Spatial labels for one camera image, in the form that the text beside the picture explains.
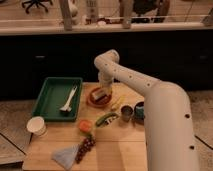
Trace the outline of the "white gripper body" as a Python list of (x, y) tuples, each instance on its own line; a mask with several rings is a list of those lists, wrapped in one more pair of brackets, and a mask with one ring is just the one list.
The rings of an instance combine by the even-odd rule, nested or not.
[(106, 77), (104, 75), (99, 75), (98, 80), (102, 90), (107, 96), (112, 94), (112, 84), (114, 79), (112, 77)]

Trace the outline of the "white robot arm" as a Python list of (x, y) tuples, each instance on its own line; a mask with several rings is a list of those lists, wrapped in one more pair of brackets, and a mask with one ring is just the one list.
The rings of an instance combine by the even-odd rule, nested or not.
[(144, 127), (148, 171), (200, 171), (190, 100), (179, 85), (162, 81), (119, 64), (116, 50), (94, 59), (99, 83), (114, 79), (144, 97)]

